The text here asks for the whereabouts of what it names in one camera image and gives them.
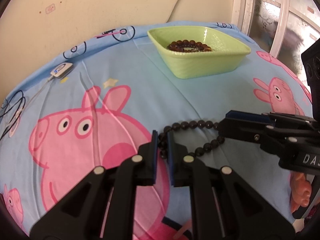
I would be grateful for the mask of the person's hand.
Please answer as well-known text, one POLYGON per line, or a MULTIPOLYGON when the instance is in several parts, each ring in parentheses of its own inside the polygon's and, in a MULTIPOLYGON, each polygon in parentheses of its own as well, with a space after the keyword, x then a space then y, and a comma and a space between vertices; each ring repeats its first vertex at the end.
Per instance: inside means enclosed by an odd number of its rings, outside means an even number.
POLYGON ((307 207, 310 202, 311 184, 307 181, 304 173, 292 172, 290 178, 290 207, 295 212, 299 207, 307 207))

